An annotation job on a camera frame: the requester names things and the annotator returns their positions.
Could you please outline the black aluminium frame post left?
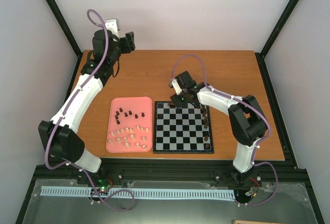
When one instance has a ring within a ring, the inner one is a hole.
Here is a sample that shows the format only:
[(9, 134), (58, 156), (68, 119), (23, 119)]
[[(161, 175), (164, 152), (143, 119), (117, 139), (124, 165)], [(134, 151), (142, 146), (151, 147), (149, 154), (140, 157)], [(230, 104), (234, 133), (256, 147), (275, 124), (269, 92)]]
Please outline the black aluminium frame post left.
[(58, 22), (60, 28), (62, 29), (67, 41), (69, 42), (74, 54), (77, 57), (80, 57), (82, 55), (82, 51), (78, 46), (78, 43), (76, 39), (74, 38), (60, 8), (58, 7), (57, 3), (55, 0), (45, 0), (46, 3), (48, 4), (54, 18)]

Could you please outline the black aluminium frame post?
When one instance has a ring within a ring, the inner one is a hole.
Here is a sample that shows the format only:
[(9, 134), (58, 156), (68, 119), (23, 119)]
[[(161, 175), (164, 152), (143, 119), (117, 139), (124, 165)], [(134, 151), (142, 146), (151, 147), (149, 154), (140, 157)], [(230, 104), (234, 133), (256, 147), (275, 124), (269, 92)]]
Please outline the black aluminium frame post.
[(82, 51), (78, 46), (78, 43), (76, 39), (74, 38), (60, 8), (58, 7), (57, 3), (55, 0), (45, 0), (46, 3), (48, 4), (54, 18), (58, 22), (60, 28), (62, 29), (67, 41), (69, 42), (74, 54), (77, 57), (80, 57), (82, 55)]
[(290, 18), (291, 14), (293, 13), (295, 7), (297, 6), (300, 0), (289, 0), (286, 7), (284, 8), (283, 12), (281, 13), (278, 21), (276, 22), (272, 32), (270, 33), (266, 43), (264, 44), (260, 55), (262, 59), (265, 59), (267, 54), (269, 53), (272, 45), (276, 41), (277, 37), (279, 36), (280, 32), (284, 28), (286, 22)]

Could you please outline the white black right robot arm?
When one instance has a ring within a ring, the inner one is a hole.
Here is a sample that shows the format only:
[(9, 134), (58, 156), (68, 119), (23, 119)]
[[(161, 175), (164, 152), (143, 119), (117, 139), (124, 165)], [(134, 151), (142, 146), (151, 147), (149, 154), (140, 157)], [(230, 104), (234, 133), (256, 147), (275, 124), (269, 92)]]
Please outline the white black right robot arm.
[(171, 100), (176, 107), (182, 108), (188, 104), (197, 108), (208, 106), (229, 117), (237, 141), (230, 177), (234, 184), (243, 184), (252, 173), (259, 144), (266, 132), (271, 130), (256, 98), (252, 95), (237, 97), (218, 91), (207, 83), (198, 84), (187, 71), (172, 76), (169, 87), (175, 90)]

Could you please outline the black aluminium frame post right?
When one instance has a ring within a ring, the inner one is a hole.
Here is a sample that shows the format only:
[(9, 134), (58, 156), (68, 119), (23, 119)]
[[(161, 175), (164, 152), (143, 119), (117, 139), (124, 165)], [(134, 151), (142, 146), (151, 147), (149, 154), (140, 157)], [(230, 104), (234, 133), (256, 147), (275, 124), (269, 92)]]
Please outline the black aluminium frame post right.
[(295, 7), (297, 6), (300, 0), (289, 0), (286, 7), (284, 8), (283, 12), (281, 13), (278, 21), (276, 22), (272, 32), (270, 33), (266, 43), (264, 44), (260, 55), (262, 59), (265, 59), (267, 54), (269, 53), (272, 45), (276, 41), (277, 37), (279, 36), (280, 32), (284, 28), (286, 22), (290, 18), (291, 14), (293, 13)]

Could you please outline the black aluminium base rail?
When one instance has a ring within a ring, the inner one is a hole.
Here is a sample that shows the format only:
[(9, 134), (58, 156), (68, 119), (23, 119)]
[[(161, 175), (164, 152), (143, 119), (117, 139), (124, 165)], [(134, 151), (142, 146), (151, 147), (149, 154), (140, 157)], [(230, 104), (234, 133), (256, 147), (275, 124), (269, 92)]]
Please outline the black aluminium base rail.
[(275, 170), (268, 165), (262, 165), (253, 171), (240, 183), (234, 183), (231, 178), (233, 167), (228, 161), (185, 161), (185, 160), (156, 160), (156, 159), (104, 159), (101, 170), (92, 173), (91, 181), (87, 176), (72, 166), (61, 166), (48, 170), (45, 166), (36, 167), (32, 180), (37, 179), (75, 179), (78, 184), (96, 186), (113, 184), (125, 186), (133, 181), (169, 181), (202, 182), (216, 187), (229, 189), (244, 189), (253, 185), (252, 179), (261, 178), (263, 183), (274, 183), (277, 174), (281, 183), (303, 183), (310, 187), (311, 182), (305, 169), (297, 169), (287, 162), (274, 162)]

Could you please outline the pink plastic tray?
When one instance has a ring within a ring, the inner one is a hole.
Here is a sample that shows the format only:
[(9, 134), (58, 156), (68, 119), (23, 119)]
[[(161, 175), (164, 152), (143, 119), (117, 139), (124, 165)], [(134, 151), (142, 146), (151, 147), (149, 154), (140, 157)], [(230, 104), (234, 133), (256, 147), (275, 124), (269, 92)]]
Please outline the pink plastic tray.
[(152, 148), (153, 107), (149, 97), (115, 98), (110, 105), (106, 150), (142, 153)]

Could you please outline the black side frame rail right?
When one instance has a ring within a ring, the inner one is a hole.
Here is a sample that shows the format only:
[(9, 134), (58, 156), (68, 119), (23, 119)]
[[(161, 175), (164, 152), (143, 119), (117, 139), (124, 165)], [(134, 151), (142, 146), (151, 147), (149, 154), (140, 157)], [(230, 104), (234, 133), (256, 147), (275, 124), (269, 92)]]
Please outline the black side frame rail right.
[(264, 88), (268, 97), (268, 102), (270, 104), (273, 120), (276, 126), (276, 134), (279, 137), (282, 151), (284, 153), (285, 163), (290, 164), (295, 168), (298, 165), (296, 163), (287, 129), (284, 124), (283, 116), (275, 95), (275, 91), (269, 76), (265, 60), (262, 58), (260, 53), (255, 53), (255, 56), (259, 67), (260, 75), (264, 84)]

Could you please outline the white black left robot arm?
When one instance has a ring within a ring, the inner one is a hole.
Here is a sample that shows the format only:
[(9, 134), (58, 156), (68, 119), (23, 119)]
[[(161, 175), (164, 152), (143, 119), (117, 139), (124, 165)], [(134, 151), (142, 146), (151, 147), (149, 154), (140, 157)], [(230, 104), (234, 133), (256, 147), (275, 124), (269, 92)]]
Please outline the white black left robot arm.
[(92, 45), (93, 50), (87, 55), (74, 90), (50, 121), (40, 122), (38, 131), (45, 149), (47, 168), (56, 169), (49, 165), (48, 158), (52, 155), (62, 159), (63, 165), (75, 165), (89, 171), (89, 178), (96, 184), (102, 184), (106, 181), (107, 170), (101, 167), (101, 159), (86, 149), (77, 132), (93, 99), (110, 77), (117, 76), (114, 64), (119, 63), (122, 54), (131, 53), (136, 46), (132, 31), (119, 38), (102, 29), (94, 33)]

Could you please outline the black white chessboard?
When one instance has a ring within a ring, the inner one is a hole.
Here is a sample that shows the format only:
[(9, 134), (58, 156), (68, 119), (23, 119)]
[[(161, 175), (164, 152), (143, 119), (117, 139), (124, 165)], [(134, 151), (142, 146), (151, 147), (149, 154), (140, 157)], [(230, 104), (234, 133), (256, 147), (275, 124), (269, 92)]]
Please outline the black white chessboard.
[(186, 108), (169, 106), (169, 101), (155, 102), (154, 117), (154, 153), (177, 154), (213, 154), (214, 145), (209, 107), (206, 108), (209, 126), (204, 128), (203, 112), (188, 104)]

